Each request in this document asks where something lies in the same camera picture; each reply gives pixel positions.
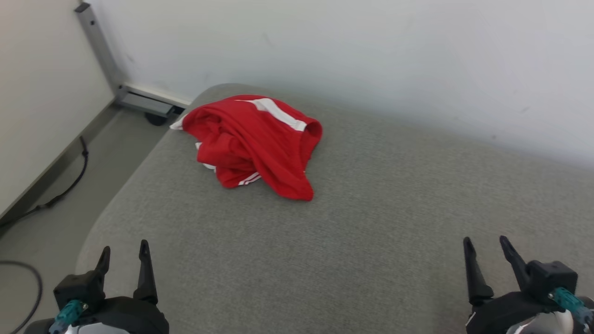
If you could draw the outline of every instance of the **gray floor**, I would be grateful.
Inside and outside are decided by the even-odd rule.
[[[167,129],[168,125],[150,125],[139,112],[121,110],[89,143],[89,168],[69,196],[51,210],[25,218],[2,236],[0,260],[24,261],[42,275],[44,295],[33,320],[56,316],[53,287],[74,273],[94,221]],[[68,188],[82,165],[82,157],[70,164],[39,203]],[[0,333],[9,333],[29,313],[36,283],[25,269],[2,266],[0,273]]]

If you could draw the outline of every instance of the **white wall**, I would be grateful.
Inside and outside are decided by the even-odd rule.
[[[0,1],[0,215],[113,98],[77,5]]]
[[[594,166],[591,0],[92,0],[137,86],[227,82]]]

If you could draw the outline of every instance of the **black cable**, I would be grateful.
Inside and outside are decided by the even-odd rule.
[[[52,198],[49,202],[47,202],[45,204],[40,204],[40,205],[34,207],[33,209],[31,209],[31,210],[23,213],[20,216],[17,216],[15,218],[12,218],[12,219],[10,219],[10,220],[8,220],[8,221],[0,224],[0,228],[3,228],[3,227],[8,226],[8,225],[12,225],[13,223],[16,223],[17,221],[25,218],[26,216],[28,216],[28,215],[30,215],[32,213],[36,213],[39,210],[50,209],[57,202],[61,201],[62,198],[64,198],[64,196],[66,196],[80,182],[80,179],[83,178],[84,172],[87,170],[87,165],[89,164],[89,151],[87,150],[87,144],[84,142],[84,139],[82,137],[79,137],[78,139],[80,139],[80,143],[83,145],[84,166],[83,166],[83,170],[80,172],[80,175],[76,178],[76,180],[74,180],[74,182],[72,183],[72,185],[70,185],[70,187],[68,187],[68,189],[66,189],[60,195]]]
[[[82,137],[79,137],[78,139],[80,139],[80,143],[83,146],[84,166],[83,166],[83,170],[80,172],[80,174],[76,178],[76,180],[74,180],[74,182],[70,185],[70,187],[68,187],[68,189],[66,189],[60,195],[52,198],[49,202],[47,202],[45,204],[38,205],[35,208],[33,208],[32,210],[27,211],[20,216],[17,216],[15,218],[12,218],[12,219],[0,224],[0,228],[3,228],[8,225],[12,225],[13,223],[18,222],[19,220],[21,220],[21,219],[25,218],[26,216],[28,216],[32,213],[35,213],[39,210],[50,209],[51,207],[56,205],[57,202],[61,201],[64,198],[64,196],[66,196],[80,182],[80,180],[83,178],[84,172],[87,170],[87,165],[89,164],[89,151],[87,150],[87,144],[84,142],[84,139]],[[37,279],[37,299],[35,300],[35,304],[33,304],[33,308],[31,309],[31,312],[29,312],[29,315],[25,318],[25,320],[23,320],[23,322],[20,325],[18,325],[18,327],[15,330],[13,330],[10,333],[10,334],[16,334],[19,330],[21,330],[29,322],[29,320],[31,320],[31,318],[35,314],[35,311],[37,311],[37,308],[39,307],[39,303],[41,302],[41,296],[42,296],[42,292],[43,292],[43,284],[41,281],[41,275],[39,274],[37,269],[35,269],[33,266],[31,266],[27,263],[19,262],[19,261],[3,260],[3,261],[0,261],[0,265],[20,266],[20,267],[26,268],[26,269],[30,270],[35,275],[35,278]]]
[[[18,266],[18,267],[23,267],[25,269],[28,269],[35,275],[35,279],[37,280],[37,299],[35,299],[35,304],[33,304],[33,308],[31,309],[31,312],[29,312],[29,315],[25,318],[25,320],[23,320],[23,322],[21,322],[21,324],[19,324],[15,330],[10,332],[10,334],[16,334],[16,333],[18,333],[19,330],[21,330],[29,322],[29,320],[31,320],[31,318],[35,314],[35,311],[37,311],[37,308],[39,307],[39,303],[41,302],[41,296],[43,294],[43,283],[41,281],[41,275],[39,274],[37,269],[35,269],[33,266],[31,266],[27,263],[23,263],[23,262],[19,262],[19,261],[3,260],[3,261],[0,261],[0,265]]]

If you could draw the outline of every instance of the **gray couch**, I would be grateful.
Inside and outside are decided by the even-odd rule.
[[[462,239],[470,236],[496,295],[517,289],[498,243],[561,260],[594,296],[594,174],[397,119],[240,84],[318,119],[311,202],[263,181],[224,189],[169,131],[103,212],[78,260],[112,247],[105,290],[130,295],[149,241],[159,308],[172,334],[462,333],[468,318]]]

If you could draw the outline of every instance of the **baseboard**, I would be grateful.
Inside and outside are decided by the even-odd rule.
[[[165,94],[162,92],[158,92],[153,89],[148,89],[146,87],[140,87],[135,84],[127,83],[126,87],[128,88],[128,91],[131,93],[149,97],[151,99],[155,99],[155,100],[158,100],[161,102],[169,103],[171,105],[178,106],[180,108],[186,109],[187,107],[189,107],[190,104],[192,104],[192,101],[186,101],[183,99],[179,99],[175,96],[171,96],[171,95],[168,95],[168,94]]]
[[[120,107],[110,103],[80,133],[90,143],[99,132],[115,117]],[[63,171],[81,154],[79,136],[76,136],[53,163],[25,191],[18,200],[0,217],[0,224],[16,217],[37,204],[39,197],[52,185]]]

